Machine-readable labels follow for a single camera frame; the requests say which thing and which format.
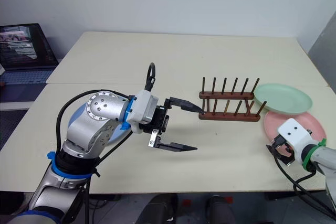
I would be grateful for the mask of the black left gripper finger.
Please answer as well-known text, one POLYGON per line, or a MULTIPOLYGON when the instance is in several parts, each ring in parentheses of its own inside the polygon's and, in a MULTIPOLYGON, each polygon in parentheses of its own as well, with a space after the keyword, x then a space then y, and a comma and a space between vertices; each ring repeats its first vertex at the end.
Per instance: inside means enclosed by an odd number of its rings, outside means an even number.
POLYGON ((195 113, 203 113, 204 110, 197 105, 191 103, 190 101, 186 101, 183 99, 178 99, 174 97, 170 97, 166 99, 164 102, 164 106, 170 109, 172 106, 180 107, 182 110, 195 112, 195 113))
POLYGON ((188 145, 183 145, 179 143, 170 143, 166 144, 161 142, 160 133, 158 130, 153 130, 151 133, 151 137, 148 143, 148 147, 158 148, 161 150, 171 151, 171 152, 187 152, 187 151, 195 151, 197 147, 192 147, 188 145))

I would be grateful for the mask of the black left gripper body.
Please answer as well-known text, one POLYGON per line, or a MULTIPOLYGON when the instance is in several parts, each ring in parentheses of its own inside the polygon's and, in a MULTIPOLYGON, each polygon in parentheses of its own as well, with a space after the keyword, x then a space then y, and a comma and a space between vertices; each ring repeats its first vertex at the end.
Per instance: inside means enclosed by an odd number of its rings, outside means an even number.
POLYGON ((155 108, 152 121, 150 123, 146 124, 139 124, 140 129, 144 133, 151 134, 154 130, 158 133, 158 135, 161 135, 166 130, 166 126, 169 120, 169 116, 167 115, 167 111, 170 108, 170 106, 157 106, 155 108))

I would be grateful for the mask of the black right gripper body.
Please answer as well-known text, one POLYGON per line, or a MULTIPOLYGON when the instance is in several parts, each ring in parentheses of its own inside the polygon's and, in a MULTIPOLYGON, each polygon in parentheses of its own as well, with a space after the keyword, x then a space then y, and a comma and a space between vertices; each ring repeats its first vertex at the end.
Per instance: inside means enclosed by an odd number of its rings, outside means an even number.
POLYGON ((292 155, 292 148, 282 136, 278 137, 278 152, 285 157, 290 157, 292 155))

